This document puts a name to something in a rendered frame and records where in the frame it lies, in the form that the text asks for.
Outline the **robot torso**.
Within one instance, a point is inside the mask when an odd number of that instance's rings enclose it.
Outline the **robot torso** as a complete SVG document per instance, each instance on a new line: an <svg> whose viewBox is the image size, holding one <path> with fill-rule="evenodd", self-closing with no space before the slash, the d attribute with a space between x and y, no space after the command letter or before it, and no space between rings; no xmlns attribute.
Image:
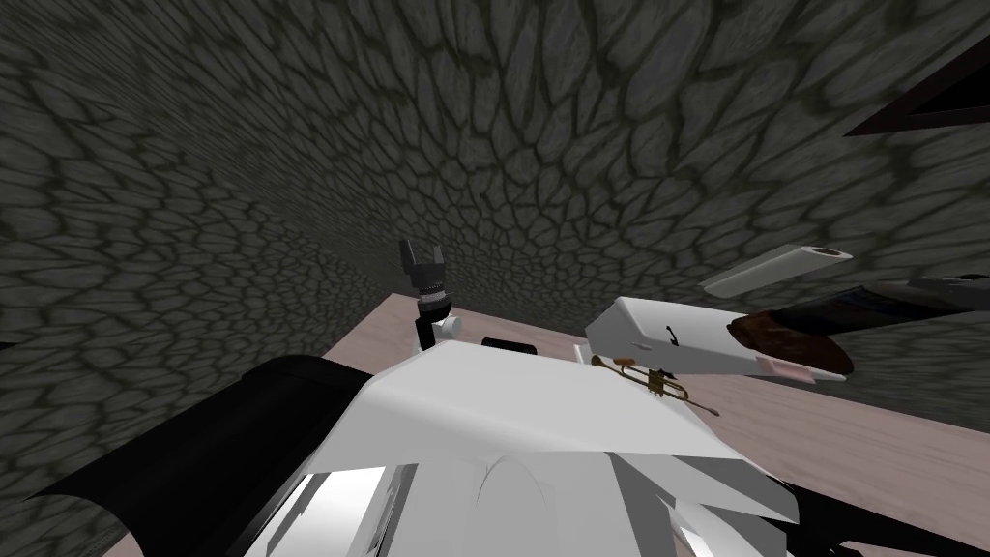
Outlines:
<svg viewBox="0 0 990 557"><path fill-rule="evenodd" d="M798 519L685 404L449 341L372 377L245 557L793 557Z"/></svg>

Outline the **white box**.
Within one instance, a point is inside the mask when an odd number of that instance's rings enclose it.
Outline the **white box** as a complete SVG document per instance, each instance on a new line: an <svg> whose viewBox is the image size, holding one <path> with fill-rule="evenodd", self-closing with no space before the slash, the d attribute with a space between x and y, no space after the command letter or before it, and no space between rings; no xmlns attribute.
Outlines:
<svg viewBox="0 0 990 557"><path fill-rule="evenodd" d="M680 375L783 377L814 384L845 377L779 360L742 346L727 325L747 314L619 297L585 329L586 341L574 347L582 364L592 355L607 362L629 358L644 368Z"/></svg>

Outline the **brass trumpet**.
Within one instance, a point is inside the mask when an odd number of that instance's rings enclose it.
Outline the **brass trumpet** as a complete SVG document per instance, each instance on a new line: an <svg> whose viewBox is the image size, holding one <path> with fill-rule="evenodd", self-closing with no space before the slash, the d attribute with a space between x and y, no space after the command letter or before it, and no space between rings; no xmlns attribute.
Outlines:
<svg viewBox="0 0 990 557"><path fill-rule="evenodd" d="M679 402L700 408L718 417L720 413L709 406L702 405L690 398L689 392L684 385L678 383L675 377L661 369L644 368L633 359L620 358L607 362L598 355L592 355L590 364L593 366L605 367L626 380L642 385L651 394L659 397L669 397Z"/></svg>

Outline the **pale grey tube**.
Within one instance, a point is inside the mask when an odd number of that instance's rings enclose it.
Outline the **pale grey tube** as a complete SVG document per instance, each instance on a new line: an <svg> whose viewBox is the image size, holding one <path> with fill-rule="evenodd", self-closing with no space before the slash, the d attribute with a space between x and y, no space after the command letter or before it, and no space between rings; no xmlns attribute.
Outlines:
<svg viewBox="0 0 990 557"><path fill-rule="evenodd" d="M700 286L713 296L732 298L851 259L852 254L835 249L785 245L709 278Z"/></svg>

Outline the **brown rounded loaf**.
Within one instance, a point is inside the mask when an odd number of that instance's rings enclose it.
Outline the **brown rounded loaf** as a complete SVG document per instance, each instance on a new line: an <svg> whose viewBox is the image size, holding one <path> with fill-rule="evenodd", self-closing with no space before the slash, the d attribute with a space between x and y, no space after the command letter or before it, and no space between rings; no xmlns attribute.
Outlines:
<svg viewBox="0 0 990 557"><path fill-rule="evenodd" d="M854 372L853 361L830 337L781 325L769 310L736 318L727 329L742 346L766 356L842 376Z"/></svg>

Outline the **black long bar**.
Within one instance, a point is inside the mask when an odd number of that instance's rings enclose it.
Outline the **black long bar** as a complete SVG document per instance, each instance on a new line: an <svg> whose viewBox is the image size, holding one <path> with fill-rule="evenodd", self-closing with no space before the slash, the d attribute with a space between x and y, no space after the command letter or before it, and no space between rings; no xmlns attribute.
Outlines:
<svg viewBox="0 0 990 557"><path fill-rule="evenodd" d="M990 276L885 280L775 309L791 330L833 336L903 323L990 311Z"/></svg>

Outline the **pale wooden table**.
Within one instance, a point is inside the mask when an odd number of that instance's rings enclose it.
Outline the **pale wooden table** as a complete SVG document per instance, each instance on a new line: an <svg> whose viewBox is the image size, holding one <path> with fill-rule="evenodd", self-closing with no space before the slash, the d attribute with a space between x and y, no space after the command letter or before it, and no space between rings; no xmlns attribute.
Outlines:
<svg viewBox="0 0 990 557"><path fill-rule="evenodd" d="M391 294L324 356L378 373L411 355L413 298ZM584 343L558 331L454 308L458 339L533 344L574 360ZM990 434L823 396L754 377L690 376L687 407L718 436L786 482L990 550Z"/></svg>

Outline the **dark framed picture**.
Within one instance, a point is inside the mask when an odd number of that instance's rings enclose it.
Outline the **dark framed picture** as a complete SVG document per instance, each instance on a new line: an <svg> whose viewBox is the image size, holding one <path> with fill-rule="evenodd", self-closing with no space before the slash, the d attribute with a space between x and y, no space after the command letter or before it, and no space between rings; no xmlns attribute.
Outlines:
<svg viewBox="0 0 990 557"><path fill-rule="evenodd" d="M990 123L990 35L848 132L862 136Z"/></svg>

